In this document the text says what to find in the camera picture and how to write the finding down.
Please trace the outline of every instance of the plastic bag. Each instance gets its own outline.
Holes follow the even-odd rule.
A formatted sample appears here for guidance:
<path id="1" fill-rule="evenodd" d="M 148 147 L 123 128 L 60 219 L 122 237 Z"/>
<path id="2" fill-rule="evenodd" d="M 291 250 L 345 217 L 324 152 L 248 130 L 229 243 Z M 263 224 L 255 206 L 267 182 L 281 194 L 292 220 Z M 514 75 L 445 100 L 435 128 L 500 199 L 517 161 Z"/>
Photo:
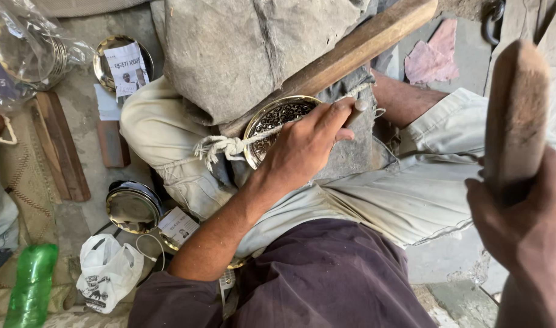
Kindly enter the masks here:
<path id="1" fill-rule="evenodd" d="M 141 277 L 144 257 L 131 245 L 120 246 L 110 234 L 95 235 L 82 245 L 82 274 L 76 287 L 86 305 L 110 313 L 135 287 Z"/>
<path id="2" fill-rule="evenodd" d="M 75 40 L 57 19 L 30 0 L 0 0 L 0 113 L 20 108 L 36 91 L 49 90 L 94 50 Z"/>

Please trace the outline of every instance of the metal ring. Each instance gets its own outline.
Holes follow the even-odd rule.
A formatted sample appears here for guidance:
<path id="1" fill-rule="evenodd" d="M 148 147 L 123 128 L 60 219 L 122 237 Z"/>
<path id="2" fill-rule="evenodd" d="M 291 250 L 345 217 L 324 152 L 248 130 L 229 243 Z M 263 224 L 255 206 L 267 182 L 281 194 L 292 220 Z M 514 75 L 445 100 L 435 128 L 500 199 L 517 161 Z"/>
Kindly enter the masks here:
<path id="1" fill-rule="evenodd" d="M 490 9 L 486 17 L 483 21 L 483 29 L 482 33 L 486 41 L 488 41 L 493 46 L 496 46 L 499 43 L 499 40 L 493 36 L 490 32 L 490 23 L 497 22 L 502 19 L 505 13 L 505 1 L 499 0 L 496 2 L 493 7 Z"/>

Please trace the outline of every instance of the woven mat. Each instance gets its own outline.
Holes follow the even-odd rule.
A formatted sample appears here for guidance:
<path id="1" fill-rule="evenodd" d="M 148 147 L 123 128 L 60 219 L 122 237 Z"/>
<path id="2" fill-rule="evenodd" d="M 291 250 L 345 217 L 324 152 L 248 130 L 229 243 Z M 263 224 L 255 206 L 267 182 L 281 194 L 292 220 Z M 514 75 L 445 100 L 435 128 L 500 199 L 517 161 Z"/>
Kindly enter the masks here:
<path id="1" fill-rule="evenodd" d="M 54 203 L 59 195 L 49 172 L 45 156 L 28 110 L 14 113 L 11 124 L 18 144 L 0 145 L 1 184 L 19 208 L 19 249 L 0 268 L 0 315 L 6 313 L 11 288 L 15 284 L 16 263 L 20 252 L 29 244 L 58 244 Z M 79 261 L 62 255 L 59 250 L 54 269 L 48 310 L 60 312 L 75 302 L 75 283 Z"/>

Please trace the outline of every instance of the hand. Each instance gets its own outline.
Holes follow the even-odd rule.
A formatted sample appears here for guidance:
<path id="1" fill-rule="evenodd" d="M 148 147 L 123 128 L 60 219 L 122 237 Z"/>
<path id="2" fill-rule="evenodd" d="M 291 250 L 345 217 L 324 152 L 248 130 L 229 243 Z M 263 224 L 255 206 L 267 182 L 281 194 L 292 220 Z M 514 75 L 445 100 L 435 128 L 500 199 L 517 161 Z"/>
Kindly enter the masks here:
<path id="1" fill-rule="evenodd" d="M 326 165 L 337 141 L 355 137 L 353 131 L 341 128 L 354 103 L 350 97 L 322 103 L 302 120 L 284 124 L 254 175 L 283 194 L 303 186 Z"/>
<path id="2" fill-rule="evenodd" d="M 485 185 L 467 179 L 467 199 L 486 249 L 519 283 L 556 289 L 556 151 L 547 147 L 526 200 L 499 210 Z"/>

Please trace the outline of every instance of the wooden mallet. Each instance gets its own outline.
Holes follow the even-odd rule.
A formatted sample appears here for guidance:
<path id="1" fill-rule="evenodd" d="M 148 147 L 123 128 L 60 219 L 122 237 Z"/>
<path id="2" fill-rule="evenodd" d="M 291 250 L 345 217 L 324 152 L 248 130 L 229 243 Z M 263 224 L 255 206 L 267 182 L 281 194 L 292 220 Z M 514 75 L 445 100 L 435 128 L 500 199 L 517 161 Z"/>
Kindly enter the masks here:
<path id="1" fill-rule="evenodd" d="M 531 41 L 497 58 L 486 120 L 484 180 L 498 205 L 523 201 L 543 159 L 549 116 L 549 66 Z"/>

